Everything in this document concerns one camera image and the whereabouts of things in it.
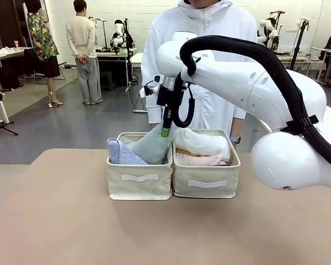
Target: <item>jacket hood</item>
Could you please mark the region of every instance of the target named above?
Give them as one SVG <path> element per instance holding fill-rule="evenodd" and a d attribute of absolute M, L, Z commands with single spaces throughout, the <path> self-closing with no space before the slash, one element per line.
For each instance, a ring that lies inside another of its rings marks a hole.
<path fill-rule="evenodd" d="M 206 11 L 206 20 L 212 20 L 218 14 L 220 14 L 225 8 L 228 8 L 233 4 L 232 0 L 221 0 L 210 7 L 203 9 L 196 9 L 191 4 L 186 4 L 184 0 L 180 0 L 178 6 L 188 17 L 193 19 L 202 19 L 204 17 L 204 10 Z"/>

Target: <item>floral shirt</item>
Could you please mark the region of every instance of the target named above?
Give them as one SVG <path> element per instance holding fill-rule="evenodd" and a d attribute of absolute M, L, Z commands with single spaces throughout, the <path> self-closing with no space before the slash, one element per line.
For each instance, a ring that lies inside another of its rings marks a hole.
<path fill-rule="evenodd" d="M 34 45 L 34 50 L 40 61 L 44 62 L 59 54 L 48 25 L 40 20 L 38 13 L 28 14 L 28 28 L 31 37 L 36 36 L 37 42 L 43 46 L 43 49 L 40 49 Z"/>

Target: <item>black shorts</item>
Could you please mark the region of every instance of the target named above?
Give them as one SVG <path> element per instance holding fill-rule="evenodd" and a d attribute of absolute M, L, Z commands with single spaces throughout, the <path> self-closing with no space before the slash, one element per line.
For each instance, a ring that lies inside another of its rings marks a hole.
<path fill-rule="evenodd" d="M 42 62 L 42 68 L 44 71 L 43 74 L 47 78 L 60 76 L 60 69 L 56 56 L 51 56 L 48 60 Z"/>

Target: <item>white jacket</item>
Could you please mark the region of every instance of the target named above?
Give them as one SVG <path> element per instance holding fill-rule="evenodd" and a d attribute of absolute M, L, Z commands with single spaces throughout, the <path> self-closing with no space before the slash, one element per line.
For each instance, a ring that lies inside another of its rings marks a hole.
<path fill-rule="evenodd" d="M 208 8 L 195 9 L 181 0 L 177 7 L 163 12 L 152 23 L 141 65 L 143 86 L 153 80 L 154 75 L 160 73 L 156 65 L 157 50 L 163 43 L 170 41 L 177 31 L 189 31 L 198 36 L 222 35 L 257 42 L 257 26 L 254 18 L 248 12 L 233 5 L 232 1 L 221 0 Z M 213 53 L 216 61 L 250 60 L 237 54 L 217 51 Z M 212 92 L 200 86 L 191 86 L 191 91 L 196 101 L 195 114 L 190 128 L 220 129 L 229 135 L 233 117 L 245 118 L 243 110 Z M 188 113 L 189 97 L 189 91 L 187 91 L 180 107 L 182 120 L 185 120 Z M 149 96 L 146 101 L 149 123 L 160 123 L 162 107 L 156 105 L 156 97 Z"/>

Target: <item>beige fabric basket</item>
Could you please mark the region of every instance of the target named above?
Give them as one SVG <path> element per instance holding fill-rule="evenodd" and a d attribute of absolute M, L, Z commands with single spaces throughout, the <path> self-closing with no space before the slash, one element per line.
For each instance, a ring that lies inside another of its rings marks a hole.
<path fill-rule="evenodd" d="M 124 132 L 118 140 L 125 144 L 137 142 L 146 132 Z M 113 200 L 168 200 L 172 196 L 173 148 L 164 165 L 108 164 L 108 186 Z"/>
<path fill-rule="evenodd" d="M 220 130 L 194 130 L 198 134 L 224 136 L 230 143 L 228 135 Z M 174 195 L 187 198 L 234 198 L 238 184 L 240 168 L 239 157 L 232 148 L 232 166 L 228 167 L 197 167 L 181 166 L 176 159 L 176 145 L 173 143 Z"/>

